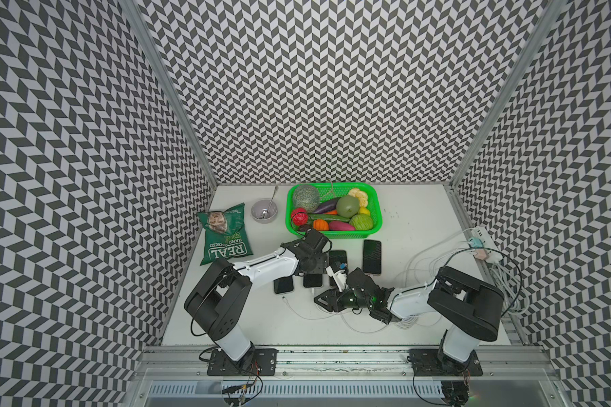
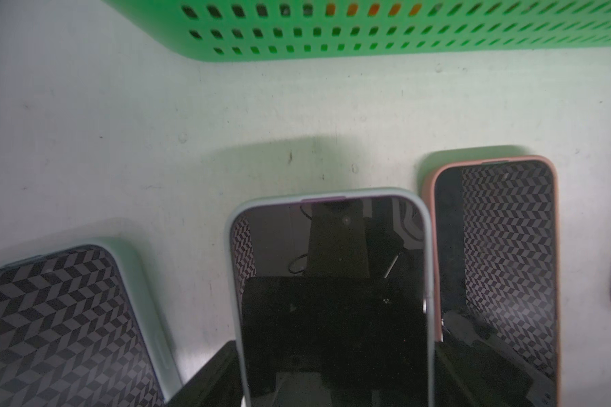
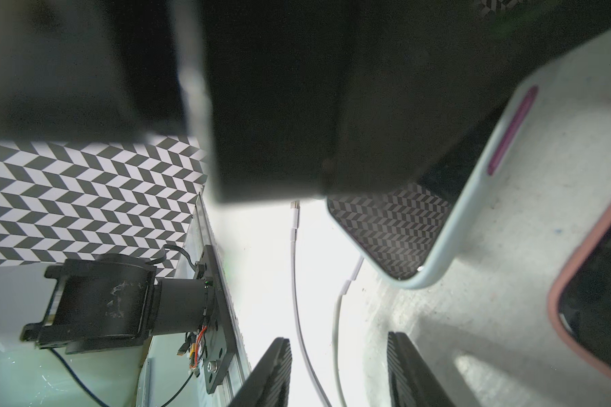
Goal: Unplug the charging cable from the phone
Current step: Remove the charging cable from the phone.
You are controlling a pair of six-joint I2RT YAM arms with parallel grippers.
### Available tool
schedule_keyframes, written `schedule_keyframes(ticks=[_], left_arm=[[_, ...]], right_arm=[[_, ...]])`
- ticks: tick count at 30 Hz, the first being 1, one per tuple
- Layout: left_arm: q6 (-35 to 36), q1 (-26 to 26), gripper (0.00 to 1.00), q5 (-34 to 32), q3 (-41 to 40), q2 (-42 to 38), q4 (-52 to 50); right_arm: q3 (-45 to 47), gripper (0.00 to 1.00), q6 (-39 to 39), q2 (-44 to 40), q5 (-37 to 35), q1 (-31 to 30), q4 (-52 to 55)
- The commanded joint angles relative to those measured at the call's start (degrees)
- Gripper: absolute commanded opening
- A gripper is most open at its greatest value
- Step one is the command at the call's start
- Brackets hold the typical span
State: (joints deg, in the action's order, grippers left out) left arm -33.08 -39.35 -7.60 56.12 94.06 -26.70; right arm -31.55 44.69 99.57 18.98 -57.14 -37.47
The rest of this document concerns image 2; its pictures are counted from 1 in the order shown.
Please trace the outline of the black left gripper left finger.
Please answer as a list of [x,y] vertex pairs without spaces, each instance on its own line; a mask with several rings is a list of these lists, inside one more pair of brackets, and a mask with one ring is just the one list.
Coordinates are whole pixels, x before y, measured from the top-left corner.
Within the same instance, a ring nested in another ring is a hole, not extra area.
[[236,342],[225,343],[166,405],[241,407],[242,379]]

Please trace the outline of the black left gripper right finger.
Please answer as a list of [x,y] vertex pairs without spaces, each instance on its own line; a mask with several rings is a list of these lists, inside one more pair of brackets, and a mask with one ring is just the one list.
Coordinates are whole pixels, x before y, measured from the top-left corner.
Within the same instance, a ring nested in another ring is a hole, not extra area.
[[468,346],[437,342],[434,346],[435,406],[493,406],[494,393],[481,376]]

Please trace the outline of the phone light case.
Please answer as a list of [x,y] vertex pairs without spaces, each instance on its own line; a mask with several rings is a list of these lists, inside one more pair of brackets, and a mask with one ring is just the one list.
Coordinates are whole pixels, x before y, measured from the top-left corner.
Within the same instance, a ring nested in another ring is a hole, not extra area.
[[400,188],[284,196],[227,221],[249,406],[434,405],[429,210]]
[[0,406],[164,406],[181,387],[131,244],[0,263]]

